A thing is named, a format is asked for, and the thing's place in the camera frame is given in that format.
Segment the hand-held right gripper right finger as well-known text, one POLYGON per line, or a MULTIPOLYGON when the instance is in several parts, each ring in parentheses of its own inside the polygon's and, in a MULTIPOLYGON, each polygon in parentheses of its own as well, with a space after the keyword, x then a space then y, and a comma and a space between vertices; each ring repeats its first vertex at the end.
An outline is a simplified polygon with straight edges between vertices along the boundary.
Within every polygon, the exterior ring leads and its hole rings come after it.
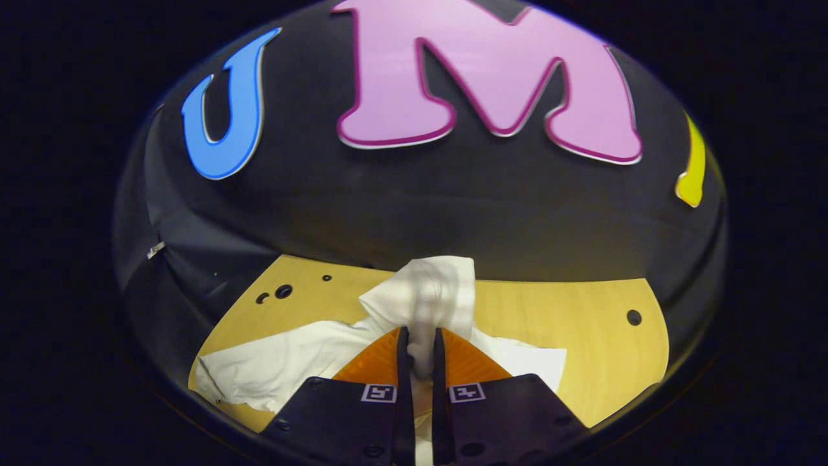
POLYGON ((551 465, 591 433, 539 375, 510 375, 464 337, 433 342, 437 465, 551 465))

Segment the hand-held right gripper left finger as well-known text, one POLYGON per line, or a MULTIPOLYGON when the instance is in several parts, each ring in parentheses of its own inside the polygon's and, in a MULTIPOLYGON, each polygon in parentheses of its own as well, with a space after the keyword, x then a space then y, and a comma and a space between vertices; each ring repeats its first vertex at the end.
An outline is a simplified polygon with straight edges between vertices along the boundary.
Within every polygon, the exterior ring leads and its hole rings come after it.
POLYGON ((413 465, 409 333, 368 345, 334 377, 309 377, 261 435, 281 465, 413 465))

